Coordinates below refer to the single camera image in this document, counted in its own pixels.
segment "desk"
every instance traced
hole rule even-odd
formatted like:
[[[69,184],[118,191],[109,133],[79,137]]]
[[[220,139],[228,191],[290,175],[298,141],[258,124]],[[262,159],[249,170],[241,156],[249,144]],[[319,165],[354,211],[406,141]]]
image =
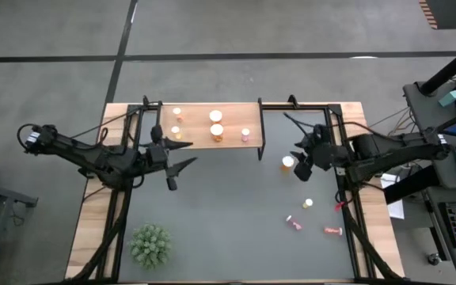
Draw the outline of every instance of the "desk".
[[[305,104],[327,105],[328,103]],[[365,118],[363,116],[362,105],[360,103],[354,102],[337,104],[341,105],[342,115],[345,122],[355,121],[361,124],[366,124]],[[106,122],[111,118],[124,114],[127,111],[127,106],[128,104],[108,104],[107,108],[105,109],[103,121]],[[121,134],[124,128],[124,120],[115,120],[109,123],[106,127],[108,128],[109,132],[108,137],[104,143],[121,143]],[[362,134],[365,131],[357,126],[350,124],[346,126],[346,132],[348,136],[353,136]],[[88,195],[89,193],[97,190],[99,187],[99,181],[90,180],[87,184],[85,194]],[[86,264],[89,258],[93,255],[98,245],[101,243],[103,233],[105,231],[107,212],[110,206],[110,196],[118,196],[122,198],[123,195],[123,193],[111,193],[109,190],[104,190],[95,196],[92,196],[89,198],[89,200],[83,203],[82,209],[80,210],[74,243],[70,253],[70,260],[68,262],[66,270],[66,277],[72,277],[77,274]],[[118,207],[116,207],[115,216],[118,215],[120,209],[119,201],[121,200],[122,199],[118,199]],[[388,216],[388,210],[386,208],[384,195],[377,189],[365,188],[360,193],[360,200],[370,241],[373,243],[376,250],[378,250],[382,258],[389,264],[389,266],[397,274],[403,276],[404,272],[401,266],[401,260],[397,249],[397,243],[395,242],[390,217]],[[101,273],[103,276],[110,276],[110,273],[112,271],[115,243],[116,241],[112,243],[111,249],[108,252],[108,259]],[[364,268],[364,254],[359,244],[356,246],[356,251],[361,275],[367,276],[367,269]]]
[[[454,104],[444,108],[438,102],[453,88],[453,83],[447,83],[437,90],[435,97],[425,97],[417,90],[415,85],[404,86],[406,101],[416,119],[416,125],[421,131],[427,127],[437,127],[456,117]],[[444,135],[444,137],[448,144],[456,145],[455,136]],[[426,189],[424,196],[429,200],[433,222],[434,220],[437,221],[431,230],[432,235],[437,237],[436,245],[438,246],[439,254],[443,259],[449,260],[451,258],[456,269],[456,248],[453,247],[447,232],[446,223],[443,221],[438,208],[438,203],[456,202],[456,162],[454,155],[450,154],[448,158],[442,161],[432,161],[432,166],[419,171],[409,177],[409,179],[422,180],[423,183],[415,184],[415,189],[412,189],[412,187],[405,185],[405,183],[408,183],[406,182],[408,178],[406,178],[395,184],[395,192],[415,192]]]

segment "green plant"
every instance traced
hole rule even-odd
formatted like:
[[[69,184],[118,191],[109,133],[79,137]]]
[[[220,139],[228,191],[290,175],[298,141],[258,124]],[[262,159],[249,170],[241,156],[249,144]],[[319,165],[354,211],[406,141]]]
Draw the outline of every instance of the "green plant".
[[[169,232],[154,224],[135,230],[129,245],[133,259],[145,269],[166,264],[172,248]]]

